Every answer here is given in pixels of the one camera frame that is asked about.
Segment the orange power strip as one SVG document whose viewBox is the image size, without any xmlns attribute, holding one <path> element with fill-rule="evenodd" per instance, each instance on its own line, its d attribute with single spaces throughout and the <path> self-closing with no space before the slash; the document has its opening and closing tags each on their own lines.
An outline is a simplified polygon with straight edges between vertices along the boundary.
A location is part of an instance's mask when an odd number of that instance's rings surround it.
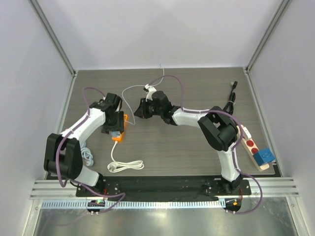
<svg viewBox="0 0 315 236">
<path fill-rule="evenodd" d="M 126 126 L 127 126 L 127 121 L 128 121 L 128 115 L 124 114 L 124 131 L 121 133 L 121 136 L 119 138 L 112 138 L 114 142 L 121 143 L 123 141 L 125 131 L 126 131 Z"/>
</svg>

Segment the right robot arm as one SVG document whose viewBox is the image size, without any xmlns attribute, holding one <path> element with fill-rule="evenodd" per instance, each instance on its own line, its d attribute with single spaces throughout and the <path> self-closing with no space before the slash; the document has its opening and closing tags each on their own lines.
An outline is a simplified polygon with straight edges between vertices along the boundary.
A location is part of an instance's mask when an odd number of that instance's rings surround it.
<svg viewBox="0 0 315 236">
<path fill-rule="evenodd" d="M 159 116 L 170 125 L 201 129 L 208 144 L 218 153 L 223 191 L 231 195 L 239 190 L 242 175 L 234 147 L 237 144 L 238 128 L 230 114 L 225 114 L 218 106 L 205 112 L 187 111 L 172 105 L 163 91 L 156 91 L 150 98 L 140 99 L 134 115 L 145 119 Z"/>
</svg>

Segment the light blue charger plug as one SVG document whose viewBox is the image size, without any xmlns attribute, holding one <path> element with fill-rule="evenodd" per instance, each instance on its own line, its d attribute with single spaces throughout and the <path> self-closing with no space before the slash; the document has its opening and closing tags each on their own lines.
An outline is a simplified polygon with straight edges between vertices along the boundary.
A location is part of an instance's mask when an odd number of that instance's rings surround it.
<svg viewBox="0 0 315 236">
<path fill-rule="evenodd" d="M 112 131 L 111 132 L 112 138 L 119 138 L 121 136 L 120 131 Z"/>
</svg>

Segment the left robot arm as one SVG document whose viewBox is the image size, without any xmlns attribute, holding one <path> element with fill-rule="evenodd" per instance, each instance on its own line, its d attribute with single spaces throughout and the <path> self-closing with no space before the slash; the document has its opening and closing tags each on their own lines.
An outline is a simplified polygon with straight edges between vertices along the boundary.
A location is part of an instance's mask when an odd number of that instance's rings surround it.
<svg viewBox="0 0 315 236">
<path fill-rule="evenodd" d="M 44 157 L 44 170 L 56 174 L 59 179 L 74 180 L 85 186 L 93 196 L 104 192 L 103 175 L 83 164 L 82 144 L 101 127 L 102 133 L 112 137 L 122 135 L 124 112 L 122 99 L 108 93 L 104 99 L 88 106 L 87 112 L 66 131 L 48 136 Z"/>
</svg>

